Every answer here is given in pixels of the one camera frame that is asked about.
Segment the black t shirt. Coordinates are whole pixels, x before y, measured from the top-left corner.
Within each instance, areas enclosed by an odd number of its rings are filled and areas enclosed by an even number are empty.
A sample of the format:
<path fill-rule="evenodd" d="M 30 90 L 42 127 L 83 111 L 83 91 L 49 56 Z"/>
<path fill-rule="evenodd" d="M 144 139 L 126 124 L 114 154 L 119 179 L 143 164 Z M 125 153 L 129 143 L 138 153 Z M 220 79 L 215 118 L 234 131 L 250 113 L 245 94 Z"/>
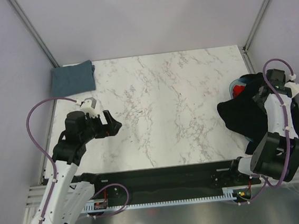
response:
<path fill-rule="evenodd" d="M 226 128 L 249 140 L 249 153 L 266 133 L 299 139 L 299 107 L 285 87 L 291 81 L 284 71 L 273 69 L 238 79 L 246 84 L 245 89 L 235 99 L 220 102 L 217 111 Z"/>

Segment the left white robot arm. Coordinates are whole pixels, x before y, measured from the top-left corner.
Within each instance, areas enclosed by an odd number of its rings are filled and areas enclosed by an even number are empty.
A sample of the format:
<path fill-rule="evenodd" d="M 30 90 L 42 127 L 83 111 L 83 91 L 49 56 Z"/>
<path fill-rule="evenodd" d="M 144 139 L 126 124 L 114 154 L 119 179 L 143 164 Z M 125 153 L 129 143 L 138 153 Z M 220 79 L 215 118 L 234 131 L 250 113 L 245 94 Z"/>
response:
<path fill-rule="evenodd" d="M 122 127 L 108 110 L 103 114 L 106 124 L 99 116 L 92 118 L 83 111 L 67 114 L 65 130 L 53 148 L 53 171 L 31 224 L 75 224 L 86 203 L 103 194 L 103 184 L 92 180 L 77 183 L 72 195 L 67 197 L 72 179 L 86 153 L 86 144 L 93 139 L 115 136 Z"/>

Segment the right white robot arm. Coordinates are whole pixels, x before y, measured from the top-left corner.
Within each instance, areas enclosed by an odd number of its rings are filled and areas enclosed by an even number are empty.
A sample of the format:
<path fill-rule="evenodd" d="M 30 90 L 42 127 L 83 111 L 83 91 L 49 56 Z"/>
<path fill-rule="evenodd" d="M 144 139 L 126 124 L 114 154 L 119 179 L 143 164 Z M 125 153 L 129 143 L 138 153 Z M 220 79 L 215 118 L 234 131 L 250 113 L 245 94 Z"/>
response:
<path fill-rule="evenodd" d="M 299 84 L 282 70 L 247 74 L 231 82 L 230 100 L 217 105 L 226 128 L 248 141 L 229 179 L 240 185 L 252 174 L 290 182 L 299 168 Z"/>

